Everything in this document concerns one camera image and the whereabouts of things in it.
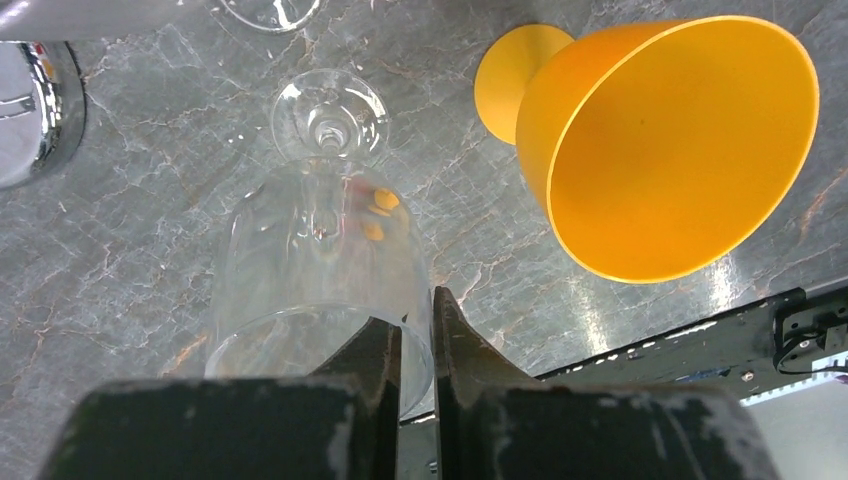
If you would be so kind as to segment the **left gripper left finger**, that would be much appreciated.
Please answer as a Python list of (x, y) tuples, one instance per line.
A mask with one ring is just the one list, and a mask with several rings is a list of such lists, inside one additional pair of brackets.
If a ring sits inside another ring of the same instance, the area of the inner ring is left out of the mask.
[(43, 479), (392, 479), (401, 330), (369, 319), (301, 377), (104, 384)]

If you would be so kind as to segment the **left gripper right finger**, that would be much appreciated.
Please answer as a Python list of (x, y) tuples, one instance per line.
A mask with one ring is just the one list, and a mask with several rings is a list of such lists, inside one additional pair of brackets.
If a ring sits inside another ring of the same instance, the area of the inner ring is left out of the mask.
[(433, 293), (442, 479), (775, 479), (753, 418), (677, 386), (568, 387), (515, 366)]

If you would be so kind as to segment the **clear wine glass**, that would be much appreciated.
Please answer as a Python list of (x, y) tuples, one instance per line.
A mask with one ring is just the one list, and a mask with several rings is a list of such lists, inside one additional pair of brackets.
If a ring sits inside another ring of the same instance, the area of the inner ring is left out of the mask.
[(400, 412), (429, 391), (432, 290), (420, 230), (371, 162), (390, 116), (339, 69), (286, 82), (270, 113), (278, 167), (234, 206), (215, 260), (204, 374), (308, 374), (371, 319), (401, 337)]

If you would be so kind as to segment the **yellow plastic wine glass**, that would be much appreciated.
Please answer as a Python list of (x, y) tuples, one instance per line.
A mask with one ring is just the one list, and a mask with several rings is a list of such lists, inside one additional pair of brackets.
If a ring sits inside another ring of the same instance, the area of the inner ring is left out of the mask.
[(698, 271), (775, 211), (811, 149), (813, 60), (761, 18), (517, 27), (483, 55), (476, 111), (514, 146), (567, 254), (609, 280)]

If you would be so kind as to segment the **clear flute glass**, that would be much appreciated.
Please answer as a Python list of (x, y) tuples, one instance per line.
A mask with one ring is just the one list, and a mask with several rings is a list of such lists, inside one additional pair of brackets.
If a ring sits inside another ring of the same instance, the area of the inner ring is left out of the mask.
[(282, 34), (302, 28), (320, 9), (321, 0), (222, 0), (238, 21), (255, 30)]

